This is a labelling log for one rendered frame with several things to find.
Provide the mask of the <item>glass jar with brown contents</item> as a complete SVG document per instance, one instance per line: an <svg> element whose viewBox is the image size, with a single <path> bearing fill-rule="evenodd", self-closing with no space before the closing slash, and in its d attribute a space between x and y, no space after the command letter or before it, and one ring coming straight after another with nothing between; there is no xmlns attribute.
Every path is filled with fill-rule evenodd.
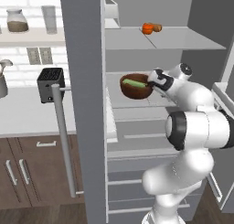
<svg viewBox="0 0 234 224"><path fill-rule="evenodd" d="M19 8L7 9L7 28L9 32L21 33L28 31L28 23Z"/></svg>

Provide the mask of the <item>grey fridge door with bins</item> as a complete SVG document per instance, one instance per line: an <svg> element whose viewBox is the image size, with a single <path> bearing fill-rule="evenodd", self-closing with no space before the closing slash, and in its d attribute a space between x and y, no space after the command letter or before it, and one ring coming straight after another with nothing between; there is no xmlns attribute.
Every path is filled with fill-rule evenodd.
<svg viewBox="0 0 234 224"><path fill-rule="evenodd" d="M220 82L213 85L216 107L223 109L234 119L234 42L226 60ZM212 150L215 166L208 176L219 209L223 213L234 213L234 147Z"/></svg>

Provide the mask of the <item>grey metal kettle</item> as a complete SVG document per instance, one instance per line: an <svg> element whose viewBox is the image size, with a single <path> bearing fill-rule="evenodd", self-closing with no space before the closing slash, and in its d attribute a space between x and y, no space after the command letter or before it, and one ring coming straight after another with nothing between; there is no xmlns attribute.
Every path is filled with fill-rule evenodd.
<svg viewBox="0 0 234 224"><path fill-rule="evenodd" d="M10 67L13 62L9 59L0 60L0 99L4 98L8 94L8 88L5 81L4 69Z"/></svg>

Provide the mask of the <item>brown drawer front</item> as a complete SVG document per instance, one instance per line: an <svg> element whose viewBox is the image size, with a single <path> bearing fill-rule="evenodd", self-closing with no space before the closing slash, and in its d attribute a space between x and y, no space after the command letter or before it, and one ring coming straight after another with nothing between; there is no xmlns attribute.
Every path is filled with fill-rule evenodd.
<svg viewBox="0 0 234 224"><path fill-rule="evenodd" d="M56 146L37 147L37 142L52 143L54 141L57 141ZM17 155L23 153L62 153L59 135L0 138L0 149L9 150Z"/></svg>

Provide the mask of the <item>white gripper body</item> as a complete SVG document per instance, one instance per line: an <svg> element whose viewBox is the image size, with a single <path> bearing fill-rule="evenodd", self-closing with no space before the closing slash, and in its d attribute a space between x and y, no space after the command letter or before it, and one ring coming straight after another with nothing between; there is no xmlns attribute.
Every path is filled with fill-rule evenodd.
<svg viewBox="0 0 234 224"><path fill-rule="evenodd" d="M148 76L148 85L153 87L161 87L165 84L165 78L162 77L163 71L161 69L154 69Z"/></svg>

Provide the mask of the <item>grey fridge body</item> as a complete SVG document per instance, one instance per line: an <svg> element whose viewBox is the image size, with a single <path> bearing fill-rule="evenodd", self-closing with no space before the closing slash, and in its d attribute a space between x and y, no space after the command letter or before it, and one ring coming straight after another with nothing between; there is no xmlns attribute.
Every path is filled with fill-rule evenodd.
<svg viewBox="0 0 234 224"><path fill-rule="evenodd" d="M176 106L159 93L129 100L121 76L186 63L192 80L206 87L221 78L234 36L234 0L114 0L118 29L106 33L107 84L118 140L108 146L110 224L141 224L154 204L141 184L144 170L177 155L165 136L165 121ZM145 35L144 23L160 24Z"/></svg>

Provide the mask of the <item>brown cupboard door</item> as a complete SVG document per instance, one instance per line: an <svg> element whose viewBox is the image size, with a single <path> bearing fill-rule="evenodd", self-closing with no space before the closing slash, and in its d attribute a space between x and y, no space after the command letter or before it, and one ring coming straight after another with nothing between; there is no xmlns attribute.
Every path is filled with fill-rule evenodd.
<svg viewBox="0 0 234 224"><path fill-rule="evenodd" d="M84 196L71 197L63 155L60 153L23 153L16 159L22 175L19 159L24 159L29 185L25 183L33 207L83 203Z"/></svg>
<svg viewBox="0 0 234 224"><path fill-rule="evenodd" d="M0 157L0 209L16 208L18 200L5 160Z"/></svg>

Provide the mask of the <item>brown wooden bowl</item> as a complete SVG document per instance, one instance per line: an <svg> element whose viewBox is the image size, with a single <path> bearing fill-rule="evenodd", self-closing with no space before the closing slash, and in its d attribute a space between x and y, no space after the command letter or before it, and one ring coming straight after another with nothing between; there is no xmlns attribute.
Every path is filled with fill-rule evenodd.
<svg viewBox="0 0 234 224"><path fill-rule="evenodd" d="M120 78L120 87L124 96L134 100L142 100L148 98L152 94L153 88L151 86L146 85L145 87L134 87L129 83L124 83L123 81L126 79L147 83L148 76L141 73L130 73L122 76Z"/></svg>

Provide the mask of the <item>black toaster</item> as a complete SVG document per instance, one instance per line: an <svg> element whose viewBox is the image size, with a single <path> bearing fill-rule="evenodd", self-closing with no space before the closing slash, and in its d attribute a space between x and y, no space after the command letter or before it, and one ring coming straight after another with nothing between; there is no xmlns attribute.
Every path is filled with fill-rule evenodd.
<svg viewBox="0 0 234 224"><path fill-rule="evenodd" d="M62 68L44 68L37 78L37 87L42 103L53 102L51 86L58 84L61 88L65 87L64 73Z"/></svg>

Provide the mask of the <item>white wall shelf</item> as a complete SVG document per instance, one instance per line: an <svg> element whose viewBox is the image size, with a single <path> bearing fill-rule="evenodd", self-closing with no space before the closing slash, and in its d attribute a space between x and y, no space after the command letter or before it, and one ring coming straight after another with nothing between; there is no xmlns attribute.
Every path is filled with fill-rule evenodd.
<svg viewBox="0 0 234 224"><path fill-rule="evenodd" d="M7 28L0 34L0 48L10 47L61 47L65 45L64 30L57 34L48 34L44 27L33 27L27 32L11 33Z"/></svg>

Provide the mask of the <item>green corn cob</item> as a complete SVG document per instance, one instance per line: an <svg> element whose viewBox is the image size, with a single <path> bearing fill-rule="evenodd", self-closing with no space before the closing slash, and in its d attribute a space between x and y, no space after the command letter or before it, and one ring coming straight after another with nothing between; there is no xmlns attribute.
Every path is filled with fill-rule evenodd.
<svg viewBox="0 0 234 224"><path fill-rule="evenodd" d="M136 87L136 88L145 88L147 86L146 83L136 81L136 80L129 80L129 79L124 79L122 81L122 84L129 84L129 85Z"/></svg>

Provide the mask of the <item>grey wall outlet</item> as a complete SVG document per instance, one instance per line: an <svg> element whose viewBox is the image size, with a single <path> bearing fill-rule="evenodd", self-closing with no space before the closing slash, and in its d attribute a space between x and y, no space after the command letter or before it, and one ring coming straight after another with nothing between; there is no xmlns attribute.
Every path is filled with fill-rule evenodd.
<svg viewBox="0 0 234 224"><path fill-rule="evenodd" d="M51 48L40 48L39 51L40 51L41 62L43 65L53 63Z"/></svg>
<svg viewBox="0 0 234 224"><path fill-rule="evenodd" d="M27 56L31 65L41 64L38 48L27 48Z"/></svg>

